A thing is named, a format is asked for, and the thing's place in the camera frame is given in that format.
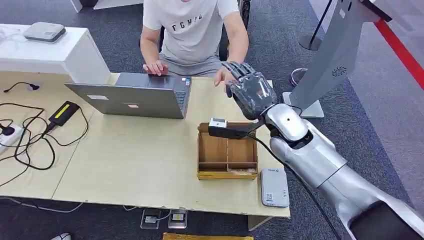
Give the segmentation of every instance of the robot finger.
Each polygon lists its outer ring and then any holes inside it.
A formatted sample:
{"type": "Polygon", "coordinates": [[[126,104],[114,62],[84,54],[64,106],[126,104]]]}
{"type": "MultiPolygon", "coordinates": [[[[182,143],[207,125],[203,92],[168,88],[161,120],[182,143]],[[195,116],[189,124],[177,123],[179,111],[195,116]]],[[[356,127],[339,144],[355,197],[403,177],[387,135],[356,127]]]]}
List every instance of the robot finger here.
{"type": "Polygon", "coordinates": [[[243,68],[245,68],[246,69],[246,71],[249,73],[249,74],[254,74],[254,73],[256,73],[256,70],[255,69],[253,69],[253,67],[251,67],[247,62],[243,62],[242,64],[241,64],[241,66],[243,67],[243,68]]]}
{"type": "Polygon", "coordinates": [[[239,79],[243,77],[240,72],[236,69],[236,67],[230,62],[223,61],[221,64],[228,69],[228,71],[234,76],[235,79],[239,79]]]}
{"type": "Polygon", "coordinates": [[[233,96],[233,92],[231,91],[231,88],[229,85],[225,85],[225,93],[228,98],[231,98],[233,96]]]}
{"type": "Polygon", "coordinates": [[[242,67],[242,65],[240,65],[238,62],[232,61],[230,62],[230,64],[237,69],[242,76],[246,76],[249,72],[247,71],[246,68],[242,67]]]}

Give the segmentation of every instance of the white shoe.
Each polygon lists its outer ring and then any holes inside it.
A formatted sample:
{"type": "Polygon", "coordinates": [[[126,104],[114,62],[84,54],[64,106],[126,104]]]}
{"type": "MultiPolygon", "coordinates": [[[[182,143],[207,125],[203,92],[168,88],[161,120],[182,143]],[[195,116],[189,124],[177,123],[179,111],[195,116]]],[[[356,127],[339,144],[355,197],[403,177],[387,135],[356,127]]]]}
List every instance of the white shoe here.
{"type": "Polygon", "coordinates": [[[62,233],[61,235],[52,238],[51,240],[71,240],[70,233],[62,233]]]}

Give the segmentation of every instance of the stanchion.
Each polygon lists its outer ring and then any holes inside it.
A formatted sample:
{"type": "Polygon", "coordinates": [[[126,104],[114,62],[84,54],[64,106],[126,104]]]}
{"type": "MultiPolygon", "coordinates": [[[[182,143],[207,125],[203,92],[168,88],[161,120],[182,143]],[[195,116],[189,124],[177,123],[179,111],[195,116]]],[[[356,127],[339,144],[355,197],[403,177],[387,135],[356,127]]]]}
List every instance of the stanchion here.
{"type": "Polygon", "coordinates": [[[315,31],[313,32],[313,35],[304,35],[299,38],[299,44],[308,50],[316,51],[320,48],[321,43],[323,42],[319,37],[317,37],[318,30],[321,27],[321,24],[323,23],[323,20],[330,8],[330,5],[333,0],[329,0],[327,6],[325,7],[324,13],[321,16],[321,19],[319,20],[318,26],[316,26],[315,31]]]}

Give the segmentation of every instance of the gray pants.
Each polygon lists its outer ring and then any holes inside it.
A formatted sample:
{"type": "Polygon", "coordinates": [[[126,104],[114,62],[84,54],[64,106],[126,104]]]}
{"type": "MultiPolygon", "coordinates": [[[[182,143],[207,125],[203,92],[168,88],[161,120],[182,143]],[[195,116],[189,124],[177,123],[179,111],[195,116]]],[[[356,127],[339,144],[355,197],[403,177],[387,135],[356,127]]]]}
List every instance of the gray pants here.
{"type": "Polygon", "coordinates": [[[165,56],[161,52],[159,59],[163,64],[168,65],[168,75],[213,78],[222,66],[216,55],[208,57],[205,61],[192,63],[176,57],[165,56]]]}

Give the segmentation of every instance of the red rope barrier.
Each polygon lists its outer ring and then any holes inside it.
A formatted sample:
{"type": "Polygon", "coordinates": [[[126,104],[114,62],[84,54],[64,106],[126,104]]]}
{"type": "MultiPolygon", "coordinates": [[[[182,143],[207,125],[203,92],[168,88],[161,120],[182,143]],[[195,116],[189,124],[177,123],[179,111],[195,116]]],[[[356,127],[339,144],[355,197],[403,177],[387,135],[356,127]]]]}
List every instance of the red rope barrier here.
{"type": "Polygon", "coordinates": [[[403,63],[403,65],[408,69],[416,82],[421,86],[424,90],[424,69],[417,62],[417,60],[412,56],[412,54],[408,51],[405,45],[401,42],[401,40],[395,35],[395,33],[390,29],[387,23],[380,19],[378,22],[374,22],[377,29],[380,31],[381,35],[390,45],[391,49],[393,49],[394,53],[396,53],[397,57],[403,63]]]}

